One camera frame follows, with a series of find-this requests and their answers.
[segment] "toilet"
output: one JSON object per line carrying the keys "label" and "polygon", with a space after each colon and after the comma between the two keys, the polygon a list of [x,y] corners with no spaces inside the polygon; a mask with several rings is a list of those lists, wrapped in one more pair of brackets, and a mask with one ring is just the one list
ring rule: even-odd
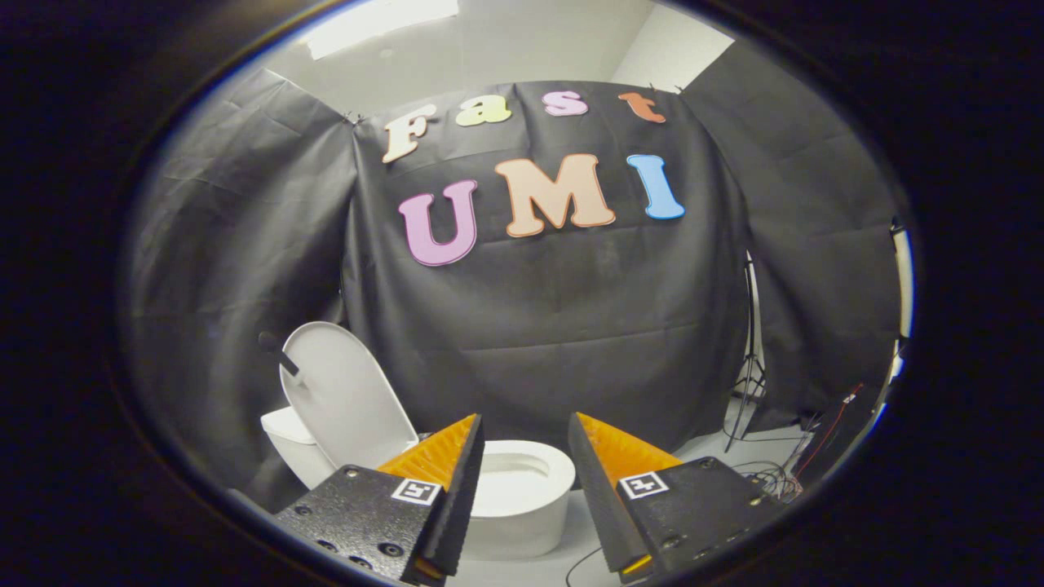
{"label": "toilet", "polygon": [[[310,490],[345,465],[376,469],[420,442],[380,365],[361,341],[329,322],[294,330],[279,366],[290,405],[261,417],[280,456]],[[546,554],[565,529],[576,471],[561,450],[529,441],[487,441],[462,559]]]}

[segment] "black handle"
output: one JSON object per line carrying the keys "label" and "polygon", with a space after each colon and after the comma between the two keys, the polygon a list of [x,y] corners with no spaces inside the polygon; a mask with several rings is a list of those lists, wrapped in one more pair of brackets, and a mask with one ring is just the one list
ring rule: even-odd
{"label": "black handle", "polygon": [[291,377],[295,377],[301,369],[290,360],[290,357],[286,356],[283,352],[282,346],[279,344],[279,338],[276,337],[271,332],[262,332],[258,334],[258,345],[261,349],[267,353],[272,353],[279,358],[279,363],[283,366],[284,369],[290,374]]}

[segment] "black fabric curtain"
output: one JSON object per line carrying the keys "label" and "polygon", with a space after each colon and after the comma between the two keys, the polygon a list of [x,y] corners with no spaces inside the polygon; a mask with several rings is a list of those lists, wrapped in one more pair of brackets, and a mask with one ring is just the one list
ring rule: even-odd
{"label": "black fabric curtain", "polygon": [[[548,114],[553,91],[578,93],[588,112]],[[636,115],[627,92],[667,121]],[[461,101],[482,94],[506,98],[512,116],[457,124]],[[303,488],[259,423],[285,399],[256,338],[311,320],[367,344],[419,431],[479,412],[491,439],[565,449],[580,410],[673,449],[720,426],[745,334],[742,224],[735,182],[682,100],[533,83],[429,102],[416,152],[385,164],[385,124],[419,104],[353,124],[256,71],[203,104],[143,190],[125,316],[139,394],[205,471],[270,510]],[[597,157],[615,220],[509,236],[496,165],[528,159],[554,180],[575,154]],[[663,159],[682,217],[646,214],[632,155]],[[441,194],[462,180],[477,185],[473,249],[418,262],[399,206],[436,194],[431,232],[449,241],[457,222]]]}
{"label": "black fabric curtain", "polygon": [[[575,92],[583,114],[545,98]],[[660,123],[620,98],[655,102]],[[511,116],[461,125],[469,98]],[[385,126],[433,104],[392,162]],[[566,448],[584,412],[665,449],[719,429],[743,356],[755,259],[768,390],[752,429],[879,383],[898,335],[888,185],[844,121],[740,44],[681,95],[599,83],[456,92],[358,123],[276,74],[240,76],[160,158],[129,227],[124,342],[145,408],[219,483],[279,509],[304,490],[261,429],[286,405],[257,346],[313,320],[373,351],[418,431],[472,413],[490,439]],[[505,161],[559,177],[575,155],[614,218],[511,235]],[[656,156],[684,214],[654,217],[631,156]],[[452,241],[444,190],[473,182],[474,242],[420,262],[407,201]]]}
{"label": "black fabric curtain", "polygon": [[129,228],[126,355],[188,456],[276,510],[304,487],[258,420],[286,399],[257,336],[337,320],[352,125],[265,70],[196,112]]}
{"label": "black fabric curtain", "polygon": [[[552,116],[543,98],[571,91],[587,104]],[[619,96],[637,92],[666,118],[650,122]],[[459,105],[506,98],[511,116],[461,126]],[[385,126],[434,104],[417,150],[390,164]],[[666,449],[720,428],[739,370],[746,289],[735,182],[701,122],[677,94],[615,84],[549,81],[455,92],[364,120],[355,133],[359,181],[348,216],[343,290],[352,330],[373,350],[419,428],[480,412],[487,438],[567,449],[583,412]],[[515,238],[504,161],[532,161],[553,180],[572,154],[597,157],[615,220]],[[685,208],[654,219],[627,157],[662,158]],[[477,239],[441,266],[411,257],[400,205],[434,194],[435,240],[459,227],[441,194],[459,181],[473,194]]]}
{"label": "black fabric curtain", "polygon": [[898,185],[806,84],[733,43],[683,92],[739,183],[766,370],[750,431],[880,388],[899,337]]}

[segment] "letter m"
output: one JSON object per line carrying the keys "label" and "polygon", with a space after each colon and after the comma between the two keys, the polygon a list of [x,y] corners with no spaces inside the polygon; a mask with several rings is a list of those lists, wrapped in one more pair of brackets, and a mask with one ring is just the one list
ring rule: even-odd
{"label": "letter m", "polygon": [[513,220],[507,225],[507,234],[532,236],[544,230],[544,222],[533,214],[533,205],[556,229],[566,225],[570,201],[573,203],[570,219],[574,226],[600,227],[615,220],[616,214],[606,206],[601,194],[596,165],[598,158],[593,155],[568,155],[559,167],[559,179],[552,182],[528,159],[498,164],[494,169],[507,181],[512,198]]}

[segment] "letter u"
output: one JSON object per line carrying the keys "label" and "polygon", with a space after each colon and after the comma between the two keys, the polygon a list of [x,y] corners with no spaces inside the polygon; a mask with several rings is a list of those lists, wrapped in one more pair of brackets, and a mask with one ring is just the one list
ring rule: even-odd
{"label": "letter u", "polygon": [[459,261],[471,252],[477,237],[475,207],[471,195],[477,187],[478,182],[465,180],[450,184],[443,190],[443,195],[453,203],[453,216],[457,226],[456,237],[445,243],[435,242],[431,234],[430,211],[435,196],[422,193],[399,205],[399,213],[406,218],[409,252],[419,263],[429,266],[447,265]]}

